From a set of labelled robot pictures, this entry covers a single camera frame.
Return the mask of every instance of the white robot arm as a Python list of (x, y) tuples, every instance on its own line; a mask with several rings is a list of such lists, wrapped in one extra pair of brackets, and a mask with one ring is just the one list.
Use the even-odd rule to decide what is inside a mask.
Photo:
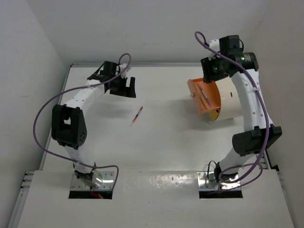
[[(85, 88), (63, 105), (55, 105), (52, 110), (52, 138), (59, 145), (64, 146), (69, 156), (77, 161), (74, 162), (75, 173), (89, 187), (95, 186), (94, 170), (82, 165), (82, 163), (93, 167), (96, 164), (85, 144), (87, 137), (86, 112), (95, 100), (107, 90), (113, 95), (136, 97), (134, 77), (131, 77), (130, 86), (126, 87), (126, 72), (130, 70), (130, 67), (125, 69), (125, 65), (108, 61), (105, 61), (102, 66), (88, 78)], [(121, 77), (107, 84), (92, 86), (115, 77), (116, 73), (120, 73), (121, 70), (123, 72)]]
[[(255, 153), (261, 152), (266, 138), (266, 128), (269, 128), (269, 136), (265, 149), (269, 148), (282, 135), (282, 129), (280, 126), (274, 127), (266, 109), (263, 110), (261, 105), (264, 100), (259, 83), (256, 55), (252, 52), (243, 53), (243, 47), (239, 46), (238, 35), (212, 40), (207, 45), (205, 37), (203, 36), (204, 42), (202, 42), (198, 39), (197, 34), (202, 36), (203, 34), (196, 32), (196, 39), (204, 48), (212, 52), (210, 57), (201, 60), (204, 82), (211, 83), (228, 76), (231, 77), (243, 110), (245, 132), (235, 134), (232, 137), (232, 149), (223, 160), (217, 163), (214, 170), (217, 182), (225, 181), (234, 178), (239, 167), (243, 166)], [(265, 115), (268, 117), (269, 126), (266, 126)]]

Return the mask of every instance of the cable tie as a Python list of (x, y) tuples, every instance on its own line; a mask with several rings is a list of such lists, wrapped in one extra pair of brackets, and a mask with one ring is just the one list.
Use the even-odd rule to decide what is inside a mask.
[(253, 87), (253, 91), (255, 92), (255, 91), (261, 91), (261, 88), (260, 87)]
[(88, 87), (89, 89), (93, 89), (93, 87), (88, 82), (86, 83), (86, 87)]

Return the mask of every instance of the white cylinder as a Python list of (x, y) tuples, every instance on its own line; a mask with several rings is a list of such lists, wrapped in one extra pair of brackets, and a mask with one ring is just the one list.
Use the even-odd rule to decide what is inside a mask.
[(238, 92), (230, 77), (226, 77), (216, 82), (221, 106), (216, 120), (231, 119), (242, 116), (242, 107), (238, 98)]

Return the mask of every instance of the white wall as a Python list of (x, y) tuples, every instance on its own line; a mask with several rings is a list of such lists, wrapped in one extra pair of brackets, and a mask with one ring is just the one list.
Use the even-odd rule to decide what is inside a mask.
[(267, 109), (282, 137), (270, 148), (296, 227), (304, 227), (304, 1), (274, 0), (250, 50), (257, 54)]
[(50, 41), (71, 62), (199, 62), (196, 42), (239, 34), (245, 43), (269, 0), (28, 0)]
[[(26, 1), (0, 1), (0, 227), (6, 227), (25, 171), (39, 168), (42, 152), (32, 125), (47, 98), (61, 90), (63, 65)], [(38, 135), (46, 142), (50, 110)]]

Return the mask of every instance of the metal base plate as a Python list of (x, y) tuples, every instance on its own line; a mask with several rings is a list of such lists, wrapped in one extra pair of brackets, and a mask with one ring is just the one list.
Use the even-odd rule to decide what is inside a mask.
[[(198, 177), (199, 191), (229, 190), (240, 186), (240, 182), (236, 182), (233, 184), (216, 182), (213, 171), (209, 172), (209, 180), (215, 180), (215, 181), (208, 180), (206, 171), (197, 172), (197, 177)], [(241, 191), (241, 188), (232, 189), (231, 191)]]
[[(99, 172), (102, 177), (102, 185), (94, 191), (111, 191), (114, 184), (114, 172)], [(70, 191), (90, 191), (90, 188), (86, 186), (80, 179), (77, 179), (73, 174)]]

